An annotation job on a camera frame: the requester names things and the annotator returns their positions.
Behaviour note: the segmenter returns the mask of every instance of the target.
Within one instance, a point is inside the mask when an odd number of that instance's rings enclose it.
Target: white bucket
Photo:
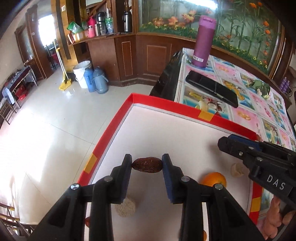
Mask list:
[[[90,67],[91,67],[91,62],[89,60],[86,60],[77,64],[73,68],[73,73],[76,76],[76,80],[78,81],[80,87],[83,89],[87,89],[87,83],[83,75],[84,75],[85,69]]]

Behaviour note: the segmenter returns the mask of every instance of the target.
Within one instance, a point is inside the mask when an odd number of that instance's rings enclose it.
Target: bottle label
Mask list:
[[[199,58],[199,57],[197,57],[197,56],[195,56],[195,55],[193,55],[192,58],[193,58],[194,60],[198,61],[198,62],[203,62],[203,61],[204,61],[203,58]]]

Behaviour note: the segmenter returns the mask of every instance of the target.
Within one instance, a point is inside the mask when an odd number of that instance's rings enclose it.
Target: wooden counter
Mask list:
[[[175,35],[151,33],[113,34],[86,38],[93,66],[105,71],[111,85],[155,85],[175,52],[183,47],[194,48],[195,41]],[[211,55],[224,59],[254,74],[280,93],[288,108],[292,103],[275,81],[247,61],[216,46]]]

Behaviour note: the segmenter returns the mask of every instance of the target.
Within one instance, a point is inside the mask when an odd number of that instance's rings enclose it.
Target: black smartphone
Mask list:
[[[233,91],[200,73],[191,70],[185,80],[194,87],[233,106],[234,108],[239,106],[237,95]]]

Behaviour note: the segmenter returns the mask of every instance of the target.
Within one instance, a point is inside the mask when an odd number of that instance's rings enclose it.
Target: purple thermos bottle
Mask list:
[[[192,63],[200,68],[207,66],[213,38],[215,35],[216,20],[208,16],[200,16],[200,26],[197,31],[196,43]]]

